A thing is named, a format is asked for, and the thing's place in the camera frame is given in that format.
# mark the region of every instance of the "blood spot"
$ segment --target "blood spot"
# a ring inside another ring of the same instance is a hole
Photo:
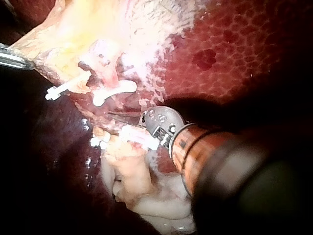
[[[209,70],[216,63],[216,53],[211,49],[198,51],[194,54],[192,63],[197,65],[201,70]]]

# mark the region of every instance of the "red liver tissue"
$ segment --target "red liver tissue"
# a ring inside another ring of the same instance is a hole
[[[293,11],[303,16],[308,7],[291,0],[231,0],[222,1],[210,14],[199,13],[195,28],[168,55],[175,59],[165,75],[168,97],[206,93],[211,100],[226,103],[252,92],[248,80],[265,86],[262,78],[271,73],[273,64],[289,54],[292,47],[299,47],[296,37],[300,35],[294,35],[291,29],[300,22],[286,15]],[[308,18],[303,16],[302,23]],[[279,43],[290,37],[292,47]],[[195,45],[200,50],[193,50]]]

